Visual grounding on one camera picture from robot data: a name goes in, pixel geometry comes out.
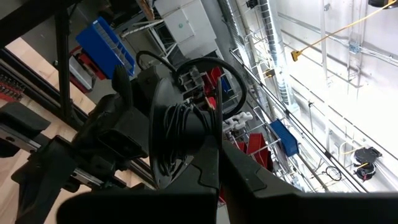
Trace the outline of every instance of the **aluminum rail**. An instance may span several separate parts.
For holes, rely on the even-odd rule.
[[[359,182],[359,180],[355,179],[344,168],[344,166],[341,165],[341,163],[333,155],[331,155],[314,136],[311,135],[311,132],[286,108],[286,106],[283,105],[283,103],[281,103],[272,94],[272,92],[263,83],[261,83],[261,81],[256,76],[254,76],[254,74],[250,71],[250,69],[247,66],[245,66],[245,64],[243,64],[242,60],[238,58],[238,56],[234,54],[232,50],[230,50],[230,53],[243,66],[243,68],[253,78],[253,80],[260,85],[260,87],[265,91],[265,93],[269,95],[269,99],[273,102],[275,108],[279,110],[282,114],[285,114],[287,121],[292,125],[293,128],[295,128],[299,133],[302,134],[303,139],[313,147],[315,152],[323,160],[325,160],[326,163],[328,163],[331,166],[335,166],[358,192],[369,192],[365,188],[365,186]]]

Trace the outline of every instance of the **coiled cable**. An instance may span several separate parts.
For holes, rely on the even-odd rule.
[[[184,146],[181,145],[181,137],[187,128],[187,118],[191,111],[198,117],[206,133],[209,133],[214,127],[214,125],[208,123],[204,114],[196,106],[191,108],[183,103],[169,106],[163,119],[167,148],[162,154],[163,158],[160,164],[164,175],[171,176],[173,171],[180,170],[187,158],[185,151],[182,150]],[[181,159],[182,162],[176,168],[177,159]]]

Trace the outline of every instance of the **metal bracket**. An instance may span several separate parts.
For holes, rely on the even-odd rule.
[[[349,49],[349,52],[350,53],[352,53],[352,54],[358,54],[358,53],[360,53],[360,49],[359,49],[359,43],[357,43],[357,42],[350,42],[349,43],[349,46],[348,46],[348,49]]]
[[[326,4],[324,7],[325,12],[329,11],[330,9],[330,3]]]

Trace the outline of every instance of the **blue storage bin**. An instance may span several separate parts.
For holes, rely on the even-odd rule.
[[[124,65],[128,74],[134,75],[134,59],[102,17],[77,35],[76,40],[108,79],[113,78],[116,65]]]
[[[272,122],[270,126],[275,131],[276,135],[280,138],[283,150],[287,157],[293,156],[299,153],[299,145],[297,144],[297,139],[292,133],[282,124],[282,122],[277,119]]]

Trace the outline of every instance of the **white electrical cabinet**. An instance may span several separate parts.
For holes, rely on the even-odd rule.
[[[197,58],[217,50],[216,35],[200,0],[162,0],[155,7],[184,56]]]

